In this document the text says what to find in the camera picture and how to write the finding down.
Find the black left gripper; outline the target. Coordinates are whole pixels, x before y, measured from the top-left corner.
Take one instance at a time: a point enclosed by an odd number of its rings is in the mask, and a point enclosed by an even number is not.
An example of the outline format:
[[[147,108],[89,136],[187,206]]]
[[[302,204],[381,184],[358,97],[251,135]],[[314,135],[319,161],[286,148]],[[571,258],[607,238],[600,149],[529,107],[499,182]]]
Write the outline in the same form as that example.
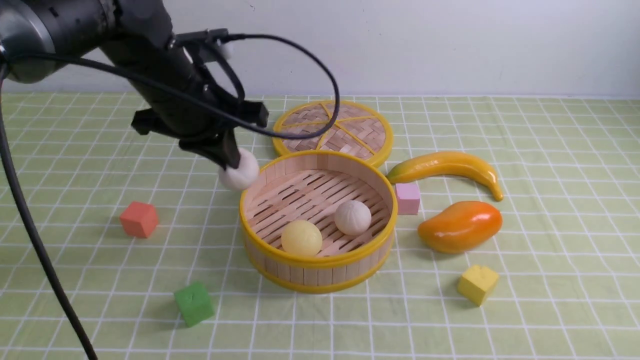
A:
[[[157,48],[145,38],[115,38],[100,50],[118,68],[193,96],[211,107],[247,123],[265,128],[269,112],[262,102],[239,101],[222,88],[201,60],[192,61],[182,47]],[[224,170],[237,169],[242,156],[233,123],[222,120],[203,107],[183,101],[164,91],[132,81],[155,114],[179,138],[179,148],[206,158]]]

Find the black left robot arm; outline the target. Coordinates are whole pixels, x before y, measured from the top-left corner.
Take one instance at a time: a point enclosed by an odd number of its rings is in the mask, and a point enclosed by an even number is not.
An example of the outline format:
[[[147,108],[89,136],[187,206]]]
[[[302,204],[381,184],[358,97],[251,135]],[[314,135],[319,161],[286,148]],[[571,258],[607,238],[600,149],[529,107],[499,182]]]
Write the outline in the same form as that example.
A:
[[[3,0],[1,75],[18,84],[36,84],[65,63],[28,58],[29,54],[81,59],[99,49],[117,69],[263,128],[268,118],[265,105],[230,94],[206,67],[218,61],[230,69],[222,46],[228,33],[219,28],[176,34],[161,0]],[[181,150],[224,170],[249,165],[231,121],[137,80],[131,84],[149,104],[134,114],[131,126],[138,134],[176,139]]]

